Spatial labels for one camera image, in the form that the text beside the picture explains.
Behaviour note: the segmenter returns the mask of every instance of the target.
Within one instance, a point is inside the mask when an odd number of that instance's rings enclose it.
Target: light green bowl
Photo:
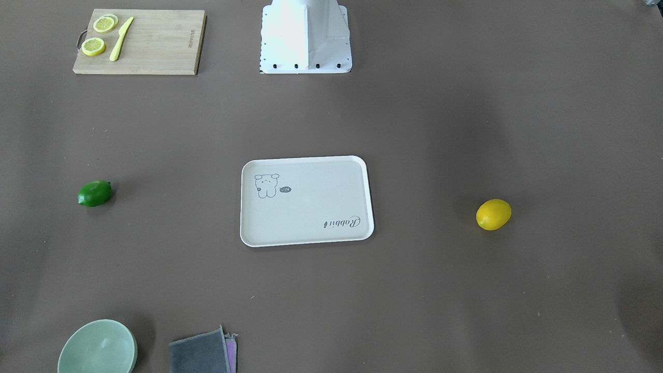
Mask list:
[[[84,325],[64,345],[58,373],[130,373],[138,346],[129,329],[114,320]]]

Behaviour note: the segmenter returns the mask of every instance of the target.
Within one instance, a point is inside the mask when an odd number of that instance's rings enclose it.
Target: yellow knife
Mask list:
[[[127,19],[127,22],[124,22],[124,25],[120,27],[120,37],[117,39],[117,42],[115,43],[115,46],[113,47],[113,51],[111,52],[111,61],[116,61],[117,57],[120,55],[120,50],[122,49],[122,43],[124,42],[124,37],[127,35],[127,30],[129,29],[129,25],[131,25],[131,21],[133,21],[133,17],[129,17]]]

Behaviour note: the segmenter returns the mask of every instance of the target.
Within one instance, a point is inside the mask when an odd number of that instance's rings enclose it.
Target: green fruit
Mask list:
[[[111,183],[108,181],[97,180],[85,184],[78,192],[78,203],[87,207],[94,207],[103,204],[111,199]]]

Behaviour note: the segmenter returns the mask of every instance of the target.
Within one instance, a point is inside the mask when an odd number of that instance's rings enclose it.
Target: cutting board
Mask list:
[[[100,16],[114,14],[117,26],[107,32],[94,31]],[[134,17],[117,61],[110,61],[119,29]],[[195,75],[205,32],[205,11],[167,11],[152,9],[94,9],[86,38],[99,37],[106,50],[86,56],[80,50],[74,63],[76,74]]]

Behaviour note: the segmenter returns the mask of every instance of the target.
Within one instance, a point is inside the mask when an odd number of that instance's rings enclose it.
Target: cloth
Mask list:
[[[170,373],[235,373],[237,335],[223,333],[223,327],[171,342]],[[231,345],[229,354],[227,342]]]

